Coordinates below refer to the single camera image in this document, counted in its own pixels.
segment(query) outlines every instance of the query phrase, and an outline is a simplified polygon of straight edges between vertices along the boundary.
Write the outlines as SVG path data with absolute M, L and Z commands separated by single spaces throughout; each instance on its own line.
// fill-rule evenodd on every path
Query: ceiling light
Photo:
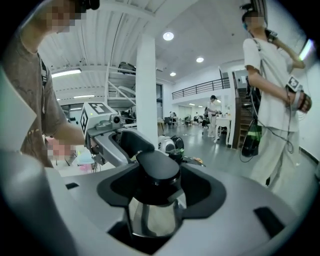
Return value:
M 174 39 L 174 34 L 171 33 L 171 32 L 166 32 L 163 34 L 163 39 L 166 40 L 166 41 L 170 41 L 172 39 Z
M 52 76 L 52 78 L 57 78 L 57 77 L 62 77 L 62 76 L 66 76 L 66 75 L 73 75 L 73 74 L 79 74 L 79 73 L 81 73 L 81 69 L 80 68 L 76 68 L 76 69 L 72 69 L 72 70 L 68 70 L 68 71 L 62 71 L 62 72 L 53 73 L 51 76 Z
M 309 52 L 310 52 L 310 49 L 311 49 L 313 46 L 314 46 L 314 42 L 309 39 L 309 40 L 306 42 L 306 44 L 305 44 L 302 52 L 301 52 L 300 55 L 299 55 L 300 60 L 303 61 L 303 60 L 308 56 L 308 54 L 309 54 Z
M 201 63 L 203 61 L 204 61 L 204 58 L 202 58 L 202 57 L 199 57 L 199 58 L 196 59 L 196 62 L 198 62 L 198 63 Z
M 80 95 L 80 96 L 74 96 L 73 98 L 77 99 L 77 98 L 90 98 L 90 97 L 94 97 L 94 95 Z

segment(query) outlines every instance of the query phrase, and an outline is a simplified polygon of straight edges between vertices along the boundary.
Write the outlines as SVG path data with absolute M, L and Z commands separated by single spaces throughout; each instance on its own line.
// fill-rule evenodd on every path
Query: white t-shirt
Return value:
M 215 110 L 216 110 L 216 111 L 220 111 L 220 110 L 221 110 L 220 106 L 216 105 L 215 102 L 216 102 L 216 100 L 215 100 L 213 103 L 212 103 L 211 100 L 210 100 L 210 101 L 207 103 L 208 109 L 209 109 L 209 110 L 212 110 L 212 111 L 215 111 Z M 209 117 L 210 117 L 212 114 L 214 114 L 214 113 L 208 111 L 208 116 L 209 116 Z
M 244 66 L 252 66 L 269 82 L 285 88 L 289 80 L 289 72 L 292 69 L 293 60 L 284 51 L 269 42 L 255 38 L 260 45 L 260 51 L 256 42 L 248 38 L 243 42 Z M 282 131 L 288 131 L 290 110 L 283 100 L 261 92 L 261 103 L 258 113 L 258 125 L 273 127 Z M 299 118 L 297 112 L 291 113 L 290 132 L 299 130 Z

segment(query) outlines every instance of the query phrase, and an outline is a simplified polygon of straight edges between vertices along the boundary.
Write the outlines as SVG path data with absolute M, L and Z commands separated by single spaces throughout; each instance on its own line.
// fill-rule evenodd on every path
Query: brown t-shirt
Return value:
M 13 87 L 36 113 L 21 152 L 35 157 L 45 167 L 53 167 L 42 134 L 52 136 L 67 119 L 57 101 L 51 73 L 47 70 L 47 82 L 43 87 L 40 58 L 24 47 L 19 35 L 14 36 L 8 45 L 2 65 Z

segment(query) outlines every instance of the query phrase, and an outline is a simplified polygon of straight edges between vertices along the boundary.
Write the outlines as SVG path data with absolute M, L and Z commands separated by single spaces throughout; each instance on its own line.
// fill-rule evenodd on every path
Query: railing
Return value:
M 210 91 L 227 89 L 227 88 L 230 88 L 230 81 L 228 77 L 200 83 L 182 90 L 177 90 L 172 93 L 172 99 L 174 100 L 174 99 L 178 99 L 181 97 L 186 97 L 194 94 L 201 94 L 204 92 L 210 92 Z

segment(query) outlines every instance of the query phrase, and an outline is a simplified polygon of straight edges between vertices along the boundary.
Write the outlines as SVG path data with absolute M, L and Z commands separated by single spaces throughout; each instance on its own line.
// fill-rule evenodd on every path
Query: floor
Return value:
M 248 178 L 258 159 L 255 156 L 247 163 L 241 162 L 240 150 L 226 146 L 226 135 L 222 134 L 220 140 L 214 143 L 215 139 L 208 137 L 208 129 L 203 129 L 198 125 L 166 127 L 165 135 L 182 137 L 184 154 L 202 159 L 203 163 L 212 171 L 228 172 Z M 301 153 L 294 180 L 281 191 L 281 197 L 298 215 L 303 214 L 309 208 L 319 188 L 319 183 L 315 178 L 316 167 L 312 160 Z

